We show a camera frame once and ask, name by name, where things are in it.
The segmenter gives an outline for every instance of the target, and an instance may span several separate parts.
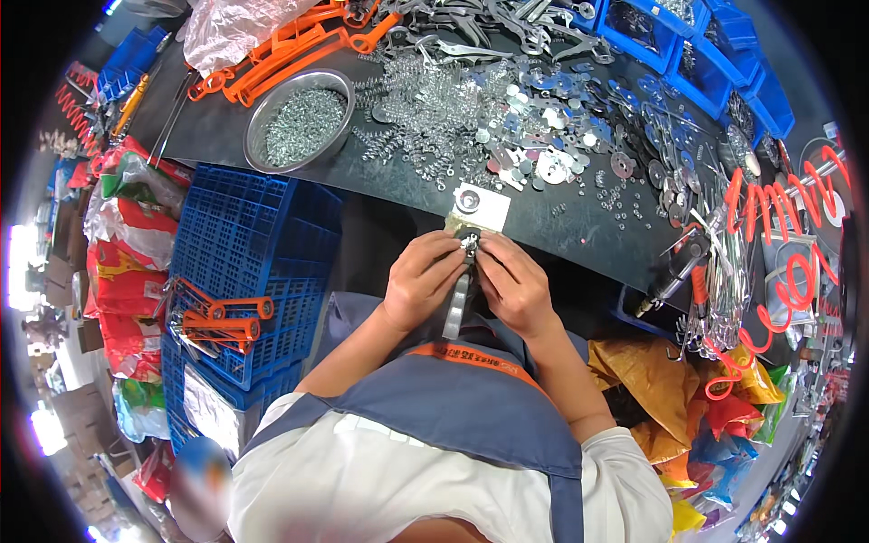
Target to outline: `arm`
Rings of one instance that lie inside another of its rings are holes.
[[[411,241],[389,270],[383,303],[294,392],[337,396],[379,368],[399,342],[441,305],[465,270],[460,243],[443,230]]]
[[[607,401],[552,309],[546,272],[507,237],[483,232],[481,238],[477,263],[489,308],[528,345],[541,388],[576,440],[615,427]]]

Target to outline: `white plastic bag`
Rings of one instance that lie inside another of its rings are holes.
[[[319,0],[202,0],[184,37],[184,58],[206,77],[235,66],[282,26]]]

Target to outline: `stainless steel bowl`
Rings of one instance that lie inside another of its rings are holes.
[[[280,167],[271,166],[266,159],[266,125],[277,115],[277,110],[287,101],[287,96],[299,89],[332,89],[340,92],[347,98],[347,111],[344,112],[338,129],[317,151],[299,162]],[[347,141],[354,106],[353,84],[340,71],[324,69],[300,72],[274,87],[254,110],[244,131],[244,158],[253,169],[264,174],[286,174],[328,158],[337,153]]]

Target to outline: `cable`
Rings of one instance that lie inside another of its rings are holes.
[[[821,158],[823,160],[833,160],[834,162],[836,162],[836,165],[839,167],[839,171],[841,171],[842,176],[845,177],[845,182],[847,183],[848,188],[850,188],[851,180],[848,176],[847,170],[845,169],[845,165],[841,162],[841,160],[839,160],[839,158],[836,156],[836,153],[833,151],[833,149],[830,148],[830,146],[825,145],[823,148],[821,148]],[[806,206],[806,211],[808,211],[809,217],[816,226],[820,226],[820,210],[815,186],[819,187],[821,199],[827,205],[827,208],[831,210],[833,217],[835,217],[836,206],[833,204],[833,181],[828,175],[826,177],[827,185],[825,186],[824,183],[821,181],[820,175],[818,175],[818,172],[815,170],[814,166],[808,161],[804,162],[804,168],[812,177],[814,177],[815,180],[815,185],[811,187],[811,199],[809,198],[809,191],[806,189],[806,187],[802,185],[802,183],[799,182],[799,178],[796,175],[790,174],[787,180],[790,184],[797,187],[799,195],[802,197],[803,203]],[[725,193],[725,202],[727,204],[727,232],[730,234],[735,234],[737,229],[740,227],[734,222],[734,219],[736,218],[737,212],[739,211],[738,207],[740,205],[741,186],[742,169],[737,169],[735,172],[733,172],[733,179],[731,179],[730,185],[727,187],[727,192]],[[794,228],[794,232],[799,233],[802,231],[802,227],[799,225],[799,217],[797,215],[797,212],[794,209],[791,199],[786,196],[785,190],[781,186],[781,183],[774,182],[772,185],[767,185],[763,188],[759,187],[756,183],[748,183],[747,194],[748,197],[746,198],[746,205],[739,213],[740,219],[742,217],[746,218],[746,239],[752,240],[754,238],[754,229],[756,226],[755,219],[757,218],[755,199],[757,199],[760,204],[760,213],[763,219],[764,243],[766,243],[766,245],[772,244],[772,226],[770,224],[769,212],[770,200],[772,200],[772,204],[775,207],[776,216],[778,216],[779,218],[779,224],[783,227],[781,230],[781,237],[784,243],[788,242],[785,212],[787,212],[787,216],[791,219],[791,226],[792,228]],[[836,274],[833,273],[833,270],[830,268],[830,264],[827,263],[826,258],[824,258],[824,255],[821,253],[817,244],[812,245],[811,257],[812,260],[809,261],[803,255],[791,255],[791,257],[787,261],[787,265],[785,268],[787,286],[785,286],[781,282],[777,282],[775,285],[776,295],[779,297],[785,307],[787,307],[787,320],[783,325],[775,326],[770,318],[769,313],[766,310],[766,307],[762,305],[758,306],[758,317],[760,318],[760,322],[766,327],[767,331],[769,332],[769,335],[766,339],[766,344],[762,347],[756,346],[751,336],[748,334],[747,330],[745,330],[744,328],[740,328],[740,342],[745,345],[746,349],[751,353],[747,364],[737,364],[736,361],[734,361],[729,354],[722,353],[708,338],[704,338],[704,343],[706,343],[706,346],[709,347],[716,355],[718,355],[718,357],[724,363],[727,372],[727,375],[712,379],[706,384],[707,398],[709,398],[710,400],[721,400],[727,397],[733,390],[734,382],[738,382],[742,379],[742,372],[751,369],[752,364],[754,364],[754,359],[756,355],[758,353],[766,352],[769,349],[770,345],[772,345],[773,333],[781,334],[782,332],[787,330],[787,327],[789,327],[791,324],[793,312],[803,311],[812,304],[812,300],[814,299],[814,278],[816,278],[819,273],[819,270],[816,269],[814,264],[815,258],[818,259],[821,267],[823,267],[827,275],[830,276],[830,280],[833,281],[833,284],[839,285],[839,278],[836,276]],[[800,269],[802,269],[803,273],[806,276],[806,292],[804,294],[800,293],[799,286],[793,278],[793,271],[798,266]],[[722,382],[727,383],[726,391],[723,394],[712,394],[712,392],[710,392],[710,388]]]

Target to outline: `hand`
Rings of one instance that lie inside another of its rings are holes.
[[[382,307],[389,325],[409,333],[441,305],[467,266],[452,232],[436,230],[410,242],[389,270]],[[438,262],[435,258],[445,253]]]
[[[506,236],[485,230],[480,247],[477,251],[480,284],[495,316],[526,343],[546,332],[564,329],[552,309],[546,272],[528,253]]]

